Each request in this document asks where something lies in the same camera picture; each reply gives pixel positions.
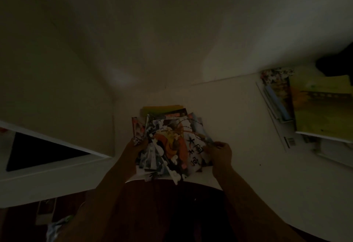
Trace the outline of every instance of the stack of comic books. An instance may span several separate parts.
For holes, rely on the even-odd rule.
[[[141,117],[132,118],[134,144],[148,139],[147,148],[136,159],[138,175],[145,175],[147,181],[171,176],[178,184],[212,165],[203,147],[213,141],[201,118],[179,105],[144,107],[141,111]]]

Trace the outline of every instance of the hand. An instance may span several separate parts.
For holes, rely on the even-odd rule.
[[[119,167],[119,170],[123,173],[126,181],[136,174],[135,160],[138,153],[146,149],[147,145],[147,139],[136,146],[133,144],[133,139],[127,143],[124,151],[116,163],[116,166]]]
[[[219,171],[232,168],[232,149],[229,144],[224,142],[215,142],[215,146],[204,146],[206,153],[211,155],[213,168],[212,172],[215,176]]]

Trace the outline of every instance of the white wall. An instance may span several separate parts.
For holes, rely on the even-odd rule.
[[[117,95],[310,62],[353,37],[353,0],[38,1]]]
[[[2,126],[114,155],[112,97],[35,0],[0,1],[0,63]]]

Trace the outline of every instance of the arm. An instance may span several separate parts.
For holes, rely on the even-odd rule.
[[[131,140],[117,163],[108,171],[95,189],[91,200],[86,201],[71,222],[59,234],[57,242],[100,241],[110,218],[110,213],[125,182],[136,173],[135,159],[145,149],[148,141],[138,146]]]
[[[216,142],[205,147],[211,155],[213,175],[234,208],[237,226],[232,226],[242,241],[304,241],[252,190],[231,166],[232,150]]]

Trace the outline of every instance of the forearm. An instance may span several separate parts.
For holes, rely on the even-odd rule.
[[[117,163],[104,176],[76,216],[60,233],[58,242],[100,241],[120,192],[128,180]]]
[[[236,212],[245,240],[303,241],[232,167],[219,169],[214,175]]]

